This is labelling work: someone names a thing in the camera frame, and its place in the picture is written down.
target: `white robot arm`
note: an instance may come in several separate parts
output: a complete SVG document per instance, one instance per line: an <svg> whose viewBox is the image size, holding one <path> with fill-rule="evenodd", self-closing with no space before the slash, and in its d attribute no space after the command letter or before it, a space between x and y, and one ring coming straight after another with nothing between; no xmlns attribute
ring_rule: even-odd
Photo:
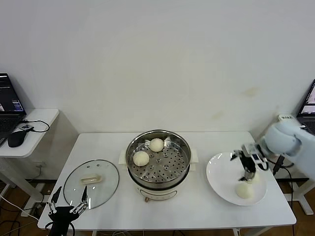
<svg viewBox="0 0 315 236"><path fill-rule="evenodd" d="M260 146L266 156L280 154L315 180L315 136L293 122L285 120L270 126Z"/></svg>
<svg viewBox="0 0 315 236"><path fill-rule="evenodd" d="M245 169L240 180L251 180L255 174L253 165L268 169L267 158L273 154L287 158L300 172L315 180L315 136L289 120L271 125L257 143L235 150L231 160L239 157Z"/></svg>

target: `white table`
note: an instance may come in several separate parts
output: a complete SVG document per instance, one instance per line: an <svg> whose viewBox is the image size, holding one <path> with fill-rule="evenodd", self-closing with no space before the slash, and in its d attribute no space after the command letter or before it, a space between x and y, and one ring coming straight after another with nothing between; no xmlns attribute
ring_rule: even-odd
<svg viewBox="0 0 315 236"><path fill-rule="evenodd" d="M206 164L221 152L239 149L252 142L249 132L179 133L198 152L195 172L185 180L185 188L166 201L146 203L130 179L118 165L120 152L136 133L105 133L79 135L59 176L53 193L64 185L68 175L79 165L92 159L105 159L116 165L120 182L113 197L105 204L84 212L73 222L77 230L192 230L222 228L254 228L249 235L259 235L272 226L291 225L296 218L270 171L262 173L268 181L265 198L254 206L237 206L222 199L206 179ZM60 194L59 206L66 206ZM50 222L46 206L38 226Z"/></svg>
<svg viewBox="0 0 315 236"><path fill-rule="evenodd" d="M59 114L58 109L29 109L26 110L26 117L29 121L33 120L42 120L47 124L51 125L56 117ZM47 126L41 122L32 122L29 123L31 126L34 126L35 130L46 130ZM46 198L43 198L43 195L40 193L44 184L38 184L36 188L31 186L21 174L16 171L17 168L10 161L9 158L26 158L34 151L40 140L43 138L45 133L36 133L29 132L27 133L24 142L19 147L9 147L8 142L5 141L0 147L0 178L7 183L7 186L1 192L1 195L4 195L10 185L13 187L15 185L19 186L23 191L29 194L31 197L25 208L31 208L35 202L46 201Z"/></svg>

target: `steamed bun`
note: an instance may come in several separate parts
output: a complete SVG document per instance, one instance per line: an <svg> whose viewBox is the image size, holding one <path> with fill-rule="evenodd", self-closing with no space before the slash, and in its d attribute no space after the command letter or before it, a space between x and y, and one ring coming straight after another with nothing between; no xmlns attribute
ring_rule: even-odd
<svg viewBox="0 0 315 236"><path fill-rule="evenodd" d="M152 139L149 144L149 148L152 151L159 152L162 151L164 147L164 142L162 139Z"/></svg>
<svg viewBox="0 0 315 236"><path fill-rule="evenodd" d="M246 182L238 184L235 188L235 192L240 198L244 199L252 198L254 196L252 185Z"/></svg>
<svg viewBox="0 0 315 236"><path fill-rule="evenodd" d="M133 162L136 166L145 166L149 163L149 155L145 151L138 151L133 156Z"/></svg>

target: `computer mouse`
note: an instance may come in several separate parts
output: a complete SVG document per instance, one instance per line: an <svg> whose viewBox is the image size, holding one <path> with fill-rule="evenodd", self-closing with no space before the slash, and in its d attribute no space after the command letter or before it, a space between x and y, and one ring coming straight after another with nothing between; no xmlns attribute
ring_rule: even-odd
<svg viewBox="0 0 315 236"><path fill-rule="evenodd" d="M9 135L8 145L11 148L20 146L24 142L27 132L25 130L17 131Z"/></svg>

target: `white plate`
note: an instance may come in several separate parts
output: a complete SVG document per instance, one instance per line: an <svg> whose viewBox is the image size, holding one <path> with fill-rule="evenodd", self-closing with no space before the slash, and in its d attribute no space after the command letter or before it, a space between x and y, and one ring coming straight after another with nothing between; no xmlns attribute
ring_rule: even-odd
<svg viewBox="0 0 315 236"><path fill-rule="evenodd" d="M266 195L267 181L257 171L258 181L252 184L254 196L250 199L239 197L235 188L238 181L244 175L244 168L240 159L230 161L231 152L224 152L215 155L207 165L207 179L214 191L223 199L239 206L251 206L259 203Z"/></svg>

